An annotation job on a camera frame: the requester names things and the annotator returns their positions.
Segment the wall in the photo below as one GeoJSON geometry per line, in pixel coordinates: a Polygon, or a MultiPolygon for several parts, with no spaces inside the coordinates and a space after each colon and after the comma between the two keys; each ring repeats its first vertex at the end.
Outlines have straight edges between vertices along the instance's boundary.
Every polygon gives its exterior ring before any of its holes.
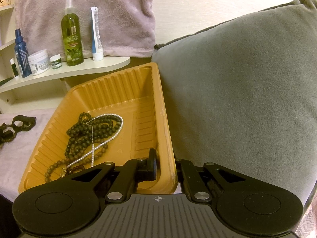
{"type": "Polygon", "coordinates": [[[154,0],[156,43],[292,0],[154,0]]]}

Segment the triangular cutout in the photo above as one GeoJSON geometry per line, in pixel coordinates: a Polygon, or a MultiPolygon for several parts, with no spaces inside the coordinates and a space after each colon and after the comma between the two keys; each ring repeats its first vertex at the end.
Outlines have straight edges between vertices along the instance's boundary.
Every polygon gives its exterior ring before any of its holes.
{"type": "Polygon", "coordinates": [[[218,169],[218,173],[227,181],[227,182],[239,182],[239,181],[245,181],[242,177],[236,176],[232,173],[229,173],[225,170],[218,169]]]}
{"type": "Polygon", "coordinates": [[[82,181],[82,182],[90,182],[94,177],[101,171],[101,169],[97,168],[95,170],[92,170],[88,173],[85,173],[81,176],[77,176],[75,178],[72,178],[74,181],[82,181]]]}

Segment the gray cushion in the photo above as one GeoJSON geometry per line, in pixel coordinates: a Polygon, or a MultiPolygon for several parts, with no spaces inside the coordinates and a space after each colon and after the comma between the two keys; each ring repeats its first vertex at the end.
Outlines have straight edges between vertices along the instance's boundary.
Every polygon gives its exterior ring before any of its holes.
{"type": "Polygon", "coordinates": [[[316,7],[294,0],[158,46],[176,157],[306,202],[317,179],[316,7]]]}

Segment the green spray bottle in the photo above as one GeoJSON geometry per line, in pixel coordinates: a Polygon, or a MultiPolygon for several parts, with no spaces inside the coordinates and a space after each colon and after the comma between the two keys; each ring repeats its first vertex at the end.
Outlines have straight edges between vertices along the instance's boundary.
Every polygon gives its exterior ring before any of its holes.
{"type": "Polygon", "coordinates": [[[65,16],[61,20],[64,50],[68,66],[75,66],[84,61],[81,47],[79,18],[75,14],[73,0],[66,0],[65,16]]]}

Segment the white and blue tube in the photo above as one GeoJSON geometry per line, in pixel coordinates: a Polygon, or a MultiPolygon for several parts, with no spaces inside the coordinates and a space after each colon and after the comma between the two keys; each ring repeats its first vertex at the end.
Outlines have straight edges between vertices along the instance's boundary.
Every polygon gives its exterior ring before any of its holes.
{"type": "Polygon", "coordinates": [[[100,61],[103,59],[103,50],[102,45],[100,42],[99,36],[99,15],[98,15],[98,8],[91,7],[91,29],[92,29],[92,37],[93,37],[93,45],[92,45],[92,52],[93,52],[93,60],[100,61]]]}

